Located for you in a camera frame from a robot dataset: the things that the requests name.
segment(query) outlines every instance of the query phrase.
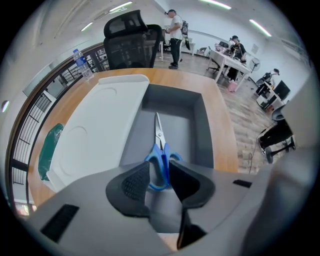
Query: green cloth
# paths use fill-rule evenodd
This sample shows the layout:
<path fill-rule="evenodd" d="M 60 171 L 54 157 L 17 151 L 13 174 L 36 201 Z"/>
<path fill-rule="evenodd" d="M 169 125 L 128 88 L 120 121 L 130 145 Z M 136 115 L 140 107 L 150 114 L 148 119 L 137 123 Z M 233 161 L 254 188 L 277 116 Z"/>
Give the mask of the green cloth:
<path fill-rule="evenodd" d="M 61 123 L 58 123 L 48 132 L 48 135 L 45 137 L 38 164 L 38 171 L 42 181 L 49 181 L 47 172 L 50 170 L 51 160 L 63 129 L 64 126 Z"/>

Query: wooden floor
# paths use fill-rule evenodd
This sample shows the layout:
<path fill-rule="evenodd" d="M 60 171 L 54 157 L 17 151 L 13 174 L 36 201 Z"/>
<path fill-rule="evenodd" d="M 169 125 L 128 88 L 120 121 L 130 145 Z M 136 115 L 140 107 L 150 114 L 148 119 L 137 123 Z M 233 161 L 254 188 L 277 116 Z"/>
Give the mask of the wooden floor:
<path fill-rule="evenodd" d="M 181 58 L 182 62 L 179 62 L 178 70 L 213 79 L 216 77 L 216 73 L 212 69 L 207 70 L 208 58 L 197 55 L 192 57 L 188 53 L 182 53 Z M 154 67 L 167 69 L 170 62 L 172 62 L 172 56 L 170 53 L 165 52 L 163 62 L 157 58 Z M 249 173 L 251 166 L 250 154 L 255 149 L 250 173 L 256 174 L 261 166 L 268 164 L 266 156 L 261 153 L 256 140 L 258 134 L 273 123 L 270 119 L 270 114 L 266 114 L 258 106 L 256 102 L 257 96 L 254 95 L 257 87 L 252 81 L 246 80 L 236 93 L 227 90 L 228 81 L 222 75 L 217 84 L 233 123 L 238 152 L 238 171 L 240 173 Z M 282 148 L 282 146 L 279 143 L 271 146 L 271 148 L 274 150 Z M 281 153 L 275 155 L 273 157 L 274 161 L 281 155 Z"/>

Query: scissors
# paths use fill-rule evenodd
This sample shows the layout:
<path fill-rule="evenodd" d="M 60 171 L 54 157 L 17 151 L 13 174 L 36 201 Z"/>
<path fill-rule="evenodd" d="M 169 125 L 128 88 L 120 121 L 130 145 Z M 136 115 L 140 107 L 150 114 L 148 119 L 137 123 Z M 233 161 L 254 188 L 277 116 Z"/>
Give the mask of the scissors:
<path fill-rule="evenodd" d="M 182 157 L 178 153 L 172 152 L 169 144 L 166 143 L 165 135 L 162 130 L 162 125 L 161 125 L 158 112 L 155 113 L 154 126 L 155 126 L 155 144 L 153 145 L 150 154 L 148 154 L 144 160 L 153 162 L 155 164 L 155 168 L 158 170 L 158 173 L 160 173 L 163 181 L 163 185 L 155 185 L 150 183 L 149 186 L 156 191 L 162 191 L 167 187 L 170 187 L 170 177 L 169 177 L 170 158 L 182 161 Z"/>

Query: white ceiling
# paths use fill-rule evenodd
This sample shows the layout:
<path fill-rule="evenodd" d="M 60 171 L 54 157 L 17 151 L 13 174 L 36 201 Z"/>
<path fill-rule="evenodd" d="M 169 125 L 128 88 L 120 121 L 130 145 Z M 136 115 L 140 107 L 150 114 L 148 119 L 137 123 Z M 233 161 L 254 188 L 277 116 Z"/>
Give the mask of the white ceiling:
<path fill-rule="evenodd" d="M 103 11 L 108 11 L 127 0 L 47 0 L 40 8 L 38 18 L 38 31 L 36 44 L 43 44 L 48 40 L 63 36 L 78 34 L 89 22 L 93 21 Z M 154 0 L 132 0 L 130 9 L 137 9 L 140 5 L 152 5 Z M 209 5 L 198 0 L 172 0 L 180 2 L 193 2 L 195 5 Z M 270 40 L 280 42 L 285 39 L 303 48 L 303 44 L 283 14 L 266 0 L 220 0 L 222 3 L 232 7 L 228 10 L 228 15 L 233 16 L 241 22 L 248 23 L 253 19 L 261 24 L 272 34 Z M 96 21 L 105 22 L 117 14 L 108 14 Z"/>

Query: gray tray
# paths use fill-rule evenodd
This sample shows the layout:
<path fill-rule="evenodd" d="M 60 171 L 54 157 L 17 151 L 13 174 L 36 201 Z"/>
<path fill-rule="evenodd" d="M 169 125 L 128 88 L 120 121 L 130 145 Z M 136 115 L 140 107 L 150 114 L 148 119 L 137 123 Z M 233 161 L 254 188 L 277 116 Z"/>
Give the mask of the gray tray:
<path fill-rule="evenodd" d="M 143 161 L 150 153 L 155 143 L 156 112 L 172 151 L 178 152 L 185 162 L 214 167 L 211 133 L 201 94 L 156 84 L 150 84 L 144 94 L 120 165 Z M 151 169 L 150 179 L 157 183 Z M 182 205 L 173 189 L 148 190 L 145 204 L 151 211 L 150 223 L 158 233 L 179 232 Z"/>

